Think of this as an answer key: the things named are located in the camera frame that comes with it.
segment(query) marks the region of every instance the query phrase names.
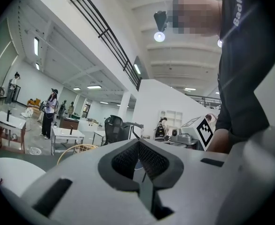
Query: machine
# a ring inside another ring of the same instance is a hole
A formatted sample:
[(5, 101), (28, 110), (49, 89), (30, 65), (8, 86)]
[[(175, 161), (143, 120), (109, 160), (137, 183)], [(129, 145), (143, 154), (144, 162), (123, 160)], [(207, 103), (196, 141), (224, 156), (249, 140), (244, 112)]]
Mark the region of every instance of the machine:
[[(143, 168), (135, 170), (138, 161)], [(275, 128), (269, 128), (228, 155), (153, 140), (115, 142), (70, 156), (21, 198), (5, 194), (36, 225), (234, 225), (274, 189)]]
[(173, 129), (170, 141), (206, 151), (213, 135), (205, 116), (201, 116), (189, 120), (180, 128)]

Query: black slot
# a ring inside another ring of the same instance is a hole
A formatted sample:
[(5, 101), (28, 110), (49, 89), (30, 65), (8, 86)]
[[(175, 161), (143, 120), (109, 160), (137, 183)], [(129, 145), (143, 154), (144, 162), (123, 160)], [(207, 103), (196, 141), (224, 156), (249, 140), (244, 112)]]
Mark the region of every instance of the black slot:
[(213, 160), (213, 159), (210, 159), (210, 158), (203, 158), (201, 160), (201, 162), (203, 163), (207, 163), (207, 164), (210, 164), (210, 165), (213, 165), (213, 166), (217, 166), (217, 167), (222, 167), (224, 162), (221, 162), (221, 161), (218, 161), (218, 160)]
[(69, 179), (57, 180), (49, 190), (39, 199), (39, 201), (33, 205), (33, 209), (48, 217), (53, 211), (55, 206), (67, 192), (71, 186), (72, 181)]

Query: black t-shirt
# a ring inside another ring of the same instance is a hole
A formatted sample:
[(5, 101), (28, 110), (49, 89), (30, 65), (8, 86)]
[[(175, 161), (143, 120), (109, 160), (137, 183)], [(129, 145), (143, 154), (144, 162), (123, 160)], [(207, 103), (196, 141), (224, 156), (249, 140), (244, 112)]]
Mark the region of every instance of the black t-shirt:
[(275, 63), (272, 6), (264, 0), (222, 0), (218, 74), (222, 105), (216, 130), (227, 129), (231, 144), (269, 126), (254, 90)]

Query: black pants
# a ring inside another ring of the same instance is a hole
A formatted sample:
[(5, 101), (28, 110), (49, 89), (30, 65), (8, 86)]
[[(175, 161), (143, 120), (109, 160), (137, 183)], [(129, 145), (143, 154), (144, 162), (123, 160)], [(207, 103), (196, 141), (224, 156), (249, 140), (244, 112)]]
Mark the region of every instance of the black pants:
[(53, 121), (53, 113), (44, 113), (42, 134), (50, 138), (51, 135), (51, 123)]

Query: gray floor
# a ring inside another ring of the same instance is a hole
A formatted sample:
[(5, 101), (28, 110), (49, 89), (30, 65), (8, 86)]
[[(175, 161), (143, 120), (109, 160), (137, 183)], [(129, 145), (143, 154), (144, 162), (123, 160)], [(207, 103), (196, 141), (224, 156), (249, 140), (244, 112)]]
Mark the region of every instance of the gray floor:
[[(11, 113), (12, 116), (15, 117), (19, 117), (24, 119), (21, 116), (21, 113), (25, 112), (26, 107), (16, 104), (16, 103), (12, 103), (12, 105), (10, 106), (11, 108)], [(0, 111), (4, 111), (7, 113), (8, 110), (8, 105), (5, 104), (2, 101), (0, 101)], [(50, 155), (50, 147), (51, 147), (51, 140), (45, 140), (43, 136), (40, 136), (39, 134), (41, 133), (41, 123), (37, 122), (36, 117), (31, 117), (30, 118), (30, 122), (31, 122), (31, 130), (30, 131), (26, 131), (25, 133), (25, 153), (29, 153), (29, 149), (31, 147), (36, 147), (39, 148), (42, 151), (42, 155)], [(60, 120), (56, 120), (57, 122), (57, 127), (59, 127), (59, 123)], [(84, 138), (84, 143), (85, 144), (91, 144), (93, 141), (93, 136), (94, 133), (93, 132), (84, 132), (85, 138)], [(65, 140), (56, 140), (56, 143), (65, 143)], [(94, 144), (95, 145), (100, 145), (101, 143), (101, 138), (96, 136), (95, 137), (95, 141)]]

